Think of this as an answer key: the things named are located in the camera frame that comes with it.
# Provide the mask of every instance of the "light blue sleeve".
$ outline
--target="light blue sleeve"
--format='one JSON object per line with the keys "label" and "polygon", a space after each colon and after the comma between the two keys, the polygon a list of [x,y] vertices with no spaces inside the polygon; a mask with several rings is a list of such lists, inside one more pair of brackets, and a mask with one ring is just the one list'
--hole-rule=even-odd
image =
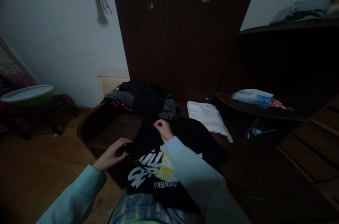
{"label": "light blue sleeve", "polygon": [[96,195],[106,182],[106,174],[88,165],[41,216],[37,224],[82,224],[92,211]]}
{"label": "light blue sleeve", "polygon": [[251,223],[229,192],[225,178],[177,137],[165,142],[174,172],[206,217],[206,223]]}

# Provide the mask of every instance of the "hand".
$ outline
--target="hand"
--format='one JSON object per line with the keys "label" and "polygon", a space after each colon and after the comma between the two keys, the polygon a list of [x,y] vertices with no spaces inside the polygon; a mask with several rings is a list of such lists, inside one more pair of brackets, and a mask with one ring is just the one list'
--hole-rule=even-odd
{"label": "hand", "polygon": [[117,150],[120,149],[122,146],[125,146],[126,144],[132,143],[132,140],[129,140],[127,138],[120,138],[118,141],[116,141],[114,144],[112,144],[93,164],[92,167],[94,167],[96,170],[102,172],[106,169],[109,169],[119,162],[126,159],[130,154],[125,153],[120,157],[116,156]]}
{"label": "hand", "polygon": [[153,125],[167,141],[174,137],[170,124],[167,121],[157,120]]}

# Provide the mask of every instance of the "wooden wardrobe door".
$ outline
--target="wooden wardrobe door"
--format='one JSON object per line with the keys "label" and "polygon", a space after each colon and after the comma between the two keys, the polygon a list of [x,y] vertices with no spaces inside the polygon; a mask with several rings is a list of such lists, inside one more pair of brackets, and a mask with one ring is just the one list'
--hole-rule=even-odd
{"label": "wooden wardrobe door", "polygon": [[115,0],[130,78],[212,101],[249,2]]}

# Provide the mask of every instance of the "black t-shirt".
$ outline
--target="black t-shirt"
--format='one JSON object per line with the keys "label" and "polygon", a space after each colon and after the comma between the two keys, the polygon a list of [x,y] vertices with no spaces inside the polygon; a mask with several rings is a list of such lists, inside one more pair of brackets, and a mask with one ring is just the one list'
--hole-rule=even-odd
{"label": "black t-shirt", "polygon": [[[168,155],[163,151],[165,139],[153,126],[157,117],[146,117],[130,149],[130,168],[127,170],[127,194],[152,193],[164,208],[184,212],[200,212],[183,185],[178,181]],[[208,132],[194,119],[178,118],[169,121],[171,130],[182,143],[197,153],[215,170],[231,159]]]}

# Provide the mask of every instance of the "wooden shelf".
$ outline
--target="wooden shelf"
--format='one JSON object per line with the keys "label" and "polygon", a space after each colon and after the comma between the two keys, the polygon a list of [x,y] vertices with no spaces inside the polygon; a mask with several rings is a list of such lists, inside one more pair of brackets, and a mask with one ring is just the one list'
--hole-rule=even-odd
{"label": "wooden shelf", "polygon": [[292,120],[297,122],[304,122],[306,119],[288,110],[283,110],[277,107],[269,107],[268,109],[263,109],[254,105],[250,105],[238,100],[231,98],[231,93],[216,93],[216,97],[224,104],[247,114],[251,114],[259,117],[275,118],[275,119],[284,119]]}
{"label": "wooden shelf", "polygon": [[267,26],[255,27],[239,32],[239,35],[247,33],[257,33],[263,31],[276,31],[276,30],[291,30],[302,28],[316,28],[316,27],[339,27],[339,18],[332,19],[313,19],[308,21],[301,21],[295,23],[278,23]]}

